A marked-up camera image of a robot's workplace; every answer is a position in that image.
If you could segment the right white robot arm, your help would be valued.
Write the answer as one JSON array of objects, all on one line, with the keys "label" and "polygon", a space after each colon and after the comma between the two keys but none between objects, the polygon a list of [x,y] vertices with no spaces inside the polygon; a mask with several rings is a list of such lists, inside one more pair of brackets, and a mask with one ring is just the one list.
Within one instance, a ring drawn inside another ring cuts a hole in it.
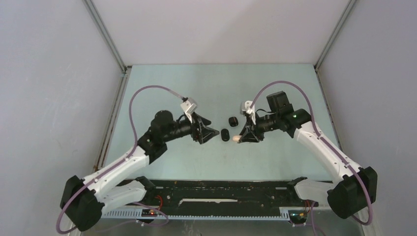
[{"label": "right white robot arm", "polygon": [[323,134],[309,112],[293,109],[285,92],[268,95],[267,102],[270,112],[262,117],[253,101],[242,102],[240,113],[246,122],[233,141],[259,143],[266,132],[281,130],[310,150],[331,177],[331,182],[306,177],[290,181],[286,192],[288,203],[298,206],[311,200],[326,204],[338,217],[346,219],[375,202],[378,175],[372,167],[363,168],[345,155]]}]

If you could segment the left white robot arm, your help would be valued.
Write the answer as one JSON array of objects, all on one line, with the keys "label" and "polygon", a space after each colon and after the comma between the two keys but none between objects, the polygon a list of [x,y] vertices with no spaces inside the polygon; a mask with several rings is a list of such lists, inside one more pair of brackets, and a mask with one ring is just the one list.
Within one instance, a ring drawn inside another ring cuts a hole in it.
[{"label": "left white robot arm", "polygon": [[169,111],[157,112],[149,129],[120,158],[89,176],[73,176],[67,180],[59,219],[66,215],[75,228],[83,232],[92,228],[104,214],[123,205],[153,203],[155,186],[146,177],[139,177],[125,185],[120,183],[165,153],[169,141],[190,136],[192,140],[204,144],[219,135],[219,131],[210,125],[210,120],[196,113],[191,114],[191,120],[174,120]]}]

